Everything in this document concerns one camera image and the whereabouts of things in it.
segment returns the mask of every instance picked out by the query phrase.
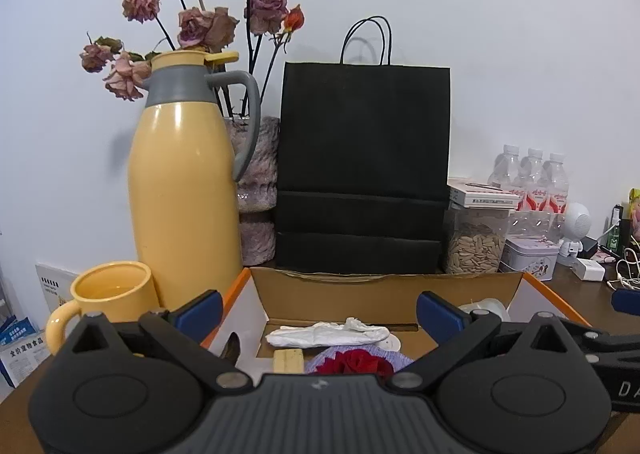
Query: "textured gray vase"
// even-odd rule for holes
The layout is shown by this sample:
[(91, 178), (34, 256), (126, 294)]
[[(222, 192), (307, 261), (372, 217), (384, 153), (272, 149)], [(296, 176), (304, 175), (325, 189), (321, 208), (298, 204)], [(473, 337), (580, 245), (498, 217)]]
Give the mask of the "textured gray vase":
[[(248, 134), (246, 121), (236, 117), (225, 123), (234, 149), (241, 149)], [(276, 252), (271, 209), (276, 206), (279, 130), (279, 118), (262, 118), (254, 156), (238, 182), (242, 262), (248, 267), (273, 259)]]

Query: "wooden block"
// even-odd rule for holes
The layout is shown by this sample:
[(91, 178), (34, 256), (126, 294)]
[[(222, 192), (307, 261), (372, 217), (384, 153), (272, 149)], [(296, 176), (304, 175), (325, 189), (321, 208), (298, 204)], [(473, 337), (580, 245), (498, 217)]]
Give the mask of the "wooden block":
[(278, 349), (274, 351), (273, 372), (289, 374), (304, 373), (305, 360), (302, 356), (302, 349)]

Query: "yellow mug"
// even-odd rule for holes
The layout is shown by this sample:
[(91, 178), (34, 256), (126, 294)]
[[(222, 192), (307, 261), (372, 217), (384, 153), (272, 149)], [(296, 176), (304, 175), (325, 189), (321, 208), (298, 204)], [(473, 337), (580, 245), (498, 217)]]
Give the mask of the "yellow mug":
[(56, 309), (47, 322), (45, 338), (54, 355), (76, 315), (101, 311), (111, 322), (129, 322), (160, 306), (151, 269), (137, 261), (114, 261), (83, 272), (71, 284), (71, 296), (73, 300)]

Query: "ribbed gray panel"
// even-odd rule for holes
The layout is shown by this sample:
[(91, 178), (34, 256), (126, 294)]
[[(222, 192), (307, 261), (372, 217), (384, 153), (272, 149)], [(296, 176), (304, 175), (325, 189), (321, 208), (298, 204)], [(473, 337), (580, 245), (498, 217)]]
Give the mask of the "ribbed gray panel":
[(475, 454), (420, 398), (372, 376), (267, 375), (251, 394), (220, 398), (166, 454)]

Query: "green leaf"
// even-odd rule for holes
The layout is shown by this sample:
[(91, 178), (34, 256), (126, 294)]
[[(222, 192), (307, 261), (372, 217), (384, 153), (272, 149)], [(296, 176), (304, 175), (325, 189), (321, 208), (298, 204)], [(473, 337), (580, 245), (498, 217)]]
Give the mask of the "green leaf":
[(138, 62), (139, 60), (145, 60), (144, 57), (142, 57), (140, 54), (137, 54), (136, 52), (129, 52), (129, 57), (131, 58), (132, 62)]
[(100, 37), (96, 39), (94, 43), (100, 44), (101, 46), (109, 46), (112, 54), (119, 54), (122, 50), (122, 41), (114, 38)]
[(160, 52), (149, 52), (148, 54), (146, 54), (145, 60), (151, 60), (155, 56), (159, 56), (159, 55), (160, 55)]

